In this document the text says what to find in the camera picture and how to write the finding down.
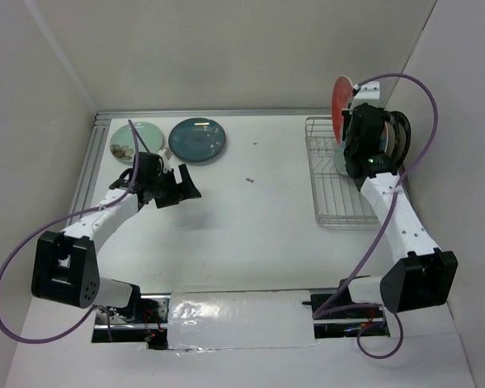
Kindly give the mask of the mint green flower plate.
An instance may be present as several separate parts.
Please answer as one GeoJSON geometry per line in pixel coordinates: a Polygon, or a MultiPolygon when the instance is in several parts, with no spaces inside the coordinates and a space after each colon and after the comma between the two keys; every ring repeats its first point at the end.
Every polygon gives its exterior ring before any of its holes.
{"type": "MultiPolygon", "coordinates": [[[[137,143],[141,152],[158,152],[164,145],[164,135],[161,129],[149,122],[135,121],[137,143]]],[[[132,165],[135,157],[135,142],[132,129],[125,124],[117,129],[110,140],[110,153],[118,162],[132,165]]]]}
{"type": "Polygon", "coordinates": [[[334,165],[336,171],[343,176],[347,176],[346,162],[344,158],[345,143],[342,141],[334,150],[334,165]]]}

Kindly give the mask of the dark teal plate back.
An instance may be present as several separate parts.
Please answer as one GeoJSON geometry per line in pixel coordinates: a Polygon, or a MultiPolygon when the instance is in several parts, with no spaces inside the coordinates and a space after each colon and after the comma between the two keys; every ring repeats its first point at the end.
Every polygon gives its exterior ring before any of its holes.
{"type": "Polygon", "coordinates": [[[215,120],[190,118],[179,122],[167,139],[171,152],[184,162],[203,163],[226,146],[226,131],[215,120]]]}

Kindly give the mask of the black rimmed beige plate back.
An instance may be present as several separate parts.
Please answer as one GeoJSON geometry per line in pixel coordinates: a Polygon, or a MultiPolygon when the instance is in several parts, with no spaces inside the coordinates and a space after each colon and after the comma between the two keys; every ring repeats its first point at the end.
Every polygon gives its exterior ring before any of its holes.
{"type": "Polygon", "coordinates": [[[401,156],[406,144],[406,132],[404,120],[399,111],[385,113],[385,124],[388,130],[388,142],[386,154],[390,156],[393,164],[399,167],[401,156]]]}

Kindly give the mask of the black rimmed beige plate front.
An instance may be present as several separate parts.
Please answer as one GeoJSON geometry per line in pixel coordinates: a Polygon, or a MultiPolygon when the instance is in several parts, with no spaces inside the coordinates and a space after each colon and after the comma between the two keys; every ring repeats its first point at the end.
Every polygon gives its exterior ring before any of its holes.
{"type": "Polygon", "coordinates": [[[395,122],[399,130],[398,141],[395,145],[392,155],[394,164],[396,168],[399,169],[402,166],[410,148],[411,124],[404,113],[399,111],[392,111],[391,114],[395,118],[395,122]]]}

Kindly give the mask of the mint green flower plate back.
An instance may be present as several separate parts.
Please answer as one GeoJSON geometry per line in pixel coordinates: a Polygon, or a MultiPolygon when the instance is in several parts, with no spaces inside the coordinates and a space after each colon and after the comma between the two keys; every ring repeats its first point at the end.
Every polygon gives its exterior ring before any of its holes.
{"type": "MultiPolygon", "coordinates": [[[[137,143],[141,152],[158,152],[164,145],[164,135],[161,129],[149,122],[135,121],[137,143]]],[[[135,157],[135,142],[132,129],[125,124],[117,129],[110,140],[110,153],[118,162],[132,165],[135,157]]]]}

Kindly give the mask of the black rimmed beige plate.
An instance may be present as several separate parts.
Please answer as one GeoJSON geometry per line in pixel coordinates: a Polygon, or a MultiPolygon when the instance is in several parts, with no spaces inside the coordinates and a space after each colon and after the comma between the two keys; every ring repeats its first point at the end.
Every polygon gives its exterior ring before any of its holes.
{"type": "Polygon", "coordinates": [[[404,120],[399,111],[385,113],[385,124],[388,130],[388,142],[386,154],[390,156],[393,164],[399,167],[401,156],[406,144],[406,132],[404,120]]]}
{"type": "Polygon", "coordinates": [[[402,166],[410,148],[411,124],[404,113],[399,111],[392,111],[391,114],[395,118],[395,122],[399,130],[398,141],[395,145],[392,155],[394,164],[396,168],[399,169],[402,166]]]}

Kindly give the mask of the red teal floral plate back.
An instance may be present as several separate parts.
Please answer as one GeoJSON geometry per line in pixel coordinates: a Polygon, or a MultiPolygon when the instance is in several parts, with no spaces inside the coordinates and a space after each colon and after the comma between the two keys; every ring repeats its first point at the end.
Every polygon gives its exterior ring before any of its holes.
{"type": "Polygon", "coordinates": [[[336,79],[331,96],[331,120],[338,145],[342,141],[343,110],[347,108],[348,101],[353,97],[353,91],[353,84],[349,77],[341,75],[336,79]]]}

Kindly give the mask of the red teal floral plate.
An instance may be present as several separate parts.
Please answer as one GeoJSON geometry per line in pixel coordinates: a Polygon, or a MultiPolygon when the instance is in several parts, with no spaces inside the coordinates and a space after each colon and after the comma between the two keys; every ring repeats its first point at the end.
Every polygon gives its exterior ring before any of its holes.
{"type": "Polygon", "coordinates": [[[331,120],[338,145],[342,141],[343,110],[347,108],[348,101],[353,97],[353,91],[353,84],[349,77],[341,75],[336,79],[331,96],[331,120]]]}
{"type": "Polygon", "coordinates": [[[390,144],[390,119],[388,115],[383,114],[384,127],[380,136],[380,150],[388,155],[391,155],[392,145],[390,144]]]}

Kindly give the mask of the mint green flower plate front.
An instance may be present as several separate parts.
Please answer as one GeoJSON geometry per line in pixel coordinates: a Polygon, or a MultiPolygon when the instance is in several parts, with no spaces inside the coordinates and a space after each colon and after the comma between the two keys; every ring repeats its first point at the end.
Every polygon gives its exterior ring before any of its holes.
{"type": "Polygon", "coordinates": [[[343,176],[347,176],[346,162],[344,158],[345,143],[342,141],[334,150],[334,165],[336,171],[343,176]]]}

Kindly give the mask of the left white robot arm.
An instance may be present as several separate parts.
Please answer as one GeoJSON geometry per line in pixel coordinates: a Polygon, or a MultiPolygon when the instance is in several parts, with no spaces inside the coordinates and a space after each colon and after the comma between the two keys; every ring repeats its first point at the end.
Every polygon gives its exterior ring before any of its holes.
{"type": "Polygon", "coordinates": [[[139,286],[102,277],[97,255],[128,219],[150,202],[162,209],[201,196],[185,164],[177,169],[161,153],[142,152],[91,213],[37,240],[32,295],[68,306],[114,309],[127,323],[143,313],[139,286]]]}

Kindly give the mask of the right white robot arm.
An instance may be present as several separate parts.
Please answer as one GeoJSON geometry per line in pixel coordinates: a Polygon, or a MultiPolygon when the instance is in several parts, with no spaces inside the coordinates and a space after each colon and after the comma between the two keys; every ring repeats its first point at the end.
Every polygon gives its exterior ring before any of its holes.
{"type": "Polygon", "coordinates": [[[425,231],[407,199],[393,159],[381,148],[383,110],[363,103],[352,111],[344,158],[348,176],[382,225],[393,267],[382,277],[356,277],[336,298],[338,311],[356,316],[365,303],[391,313],[447,302],[458,259],[443,251],[425,231]]]}

